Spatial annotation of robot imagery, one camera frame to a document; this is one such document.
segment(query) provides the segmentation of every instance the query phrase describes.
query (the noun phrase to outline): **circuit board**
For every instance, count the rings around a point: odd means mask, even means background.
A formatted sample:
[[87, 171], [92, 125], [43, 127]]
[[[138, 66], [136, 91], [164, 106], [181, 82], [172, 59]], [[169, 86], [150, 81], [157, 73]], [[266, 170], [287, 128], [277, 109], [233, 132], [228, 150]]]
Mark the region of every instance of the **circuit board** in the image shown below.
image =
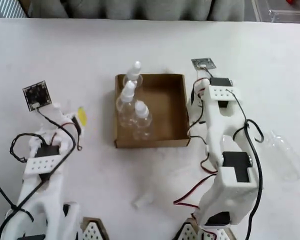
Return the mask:
[[30, 112], [52, 103], [46, 81], [38, 82], [22, 90]]

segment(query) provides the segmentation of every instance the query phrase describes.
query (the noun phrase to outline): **robotic arm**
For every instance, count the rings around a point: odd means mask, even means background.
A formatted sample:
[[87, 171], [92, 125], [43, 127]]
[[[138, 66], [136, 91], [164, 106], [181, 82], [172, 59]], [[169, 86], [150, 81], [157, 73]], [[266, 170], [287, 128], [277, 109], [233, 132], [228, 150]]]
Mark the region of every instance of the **robotic arm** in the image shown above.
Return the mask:
[[[202, 98], [207, 125], [206, 152], [218, 172], [211, 189], [202, 196], [194, 217], [202, 228], [220, 229], [237, 225], [252, 209], [260, 184], [259, 159], [243, 128], [247, 119], [239, 105], [238, 89], [213, 85], [211, 79]], [[252, 136], [250, 128], [246, 129]], [[241, 151], [223, 151], [223, 135], [233, 137]], [[254, 138], [251, 143], [258, 152]]]
[[[67, 129], [73, 136], [76, 132], [82, 135], [84, 129], [76, 112], [64, 115], [52, 104], [43, 110], [46, 116], [59, 125], [69, 125]], [[37, 134], [48, 145], [42, 145], [38, 137], [30, 139], [30, 157], [26, 162], [18, 205], [51, 173], [73, 146], [71, 138], [57, 127], [42, 128]], [[38, 240], [82, 239], [80, 206], [64, 200], [64, 170], [65, 163], [23, 205], [22, 208], [31, 213], [35, 221], [32, 222], [27, 214], [19, 211], [6, 225], [3, 240], [26, 240], [29, 237]]]

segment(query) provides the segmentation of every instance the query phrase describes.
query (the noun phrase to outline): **white table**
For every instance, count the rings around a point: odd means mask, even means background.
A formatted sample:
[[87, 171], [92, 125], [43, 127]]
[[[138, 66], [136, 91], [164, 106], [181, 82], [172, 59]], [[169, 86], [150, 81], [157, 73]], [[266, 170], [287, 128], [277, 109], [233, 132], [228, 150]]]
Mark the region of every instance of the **white table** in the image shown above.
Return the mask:
[[[38, 130], [22, 88], [45, 80], [54, 102], [85, 106], [82, 152], [68, 160], [66, 197], [83, 215], [101, 218], [112, 240], [171, 239], [192, 209], [173, 206], [199, 179], [204, 147], [115, 149], [114, 78], [135, 60], [144, 73], [184, 74], [187, 94], [196, 78], [190, 59], [211, 57], [217, 77], [241, 89], [244, 110], [264, 132], [276, 130], [300, 154], [300, 25], [234, 22], [155, 22], [0, 19], [0, 184], [17, 201], [24, 165], [9, 154], [12, 139]], [[26, 155], [28, 139], [17, 145]], [[156, 173], [156, 200], [131, 202]], [[199, 188], [196, 203], [208, 189]], [[300, 239], [300, 181], [268, 187], [251, 240]], [[0, 196], [0, 224], [9, 206]], [[244, 239], [247, 221], [232, 230]]]

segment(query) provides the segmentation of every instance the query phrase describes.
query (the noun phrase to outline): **bottle cap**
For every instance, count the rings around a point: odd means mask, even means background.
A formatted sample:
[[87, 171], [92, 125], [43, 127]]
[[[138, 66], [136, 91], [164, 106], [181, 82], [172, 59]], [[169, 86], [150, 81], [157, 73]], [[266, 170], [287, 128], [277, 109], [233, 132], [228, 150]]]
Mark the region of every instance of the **bottle cap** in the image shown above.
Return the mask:
[[135, 61], [134, 65], [128, 70], [126, 76], [131, 81], [136, 81], [141, 72], [141, 63], [139, 61]]
[[125, 103], [130, 103], [134, 99], [135, 89], [136, 85], [132, 81], [127, 81], [120, 94], [121, 101]]
[[143, 101], [136, 101], [134, 105], [135, 114], [141, 118], [145, 119], [149, 115], [149, 109]]

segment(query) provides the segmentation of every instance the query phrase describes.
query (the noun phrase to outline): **open cardboard box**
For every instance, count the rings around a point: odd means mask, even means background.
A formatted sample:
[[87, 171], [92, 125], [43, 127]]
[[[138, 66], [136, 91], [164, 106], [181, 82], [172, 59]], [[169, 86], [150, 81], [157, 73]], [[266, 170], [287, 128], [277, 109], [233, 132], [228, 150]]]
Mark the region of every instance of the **open cardboard box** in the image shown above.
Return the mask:
[[[115, 99], [123, 89], [124, 74], [115, 78]], [[131, 128], [121, 127], [117, 110], [114, 120], [114, 144], [117, 148], [186, 147], [189, 119], [185, 79], [181, 74], [143, 74], [142, 86], [135, 97], [144, 101], [152, 113], [153, 132], [149, 140], [134, 140]]]

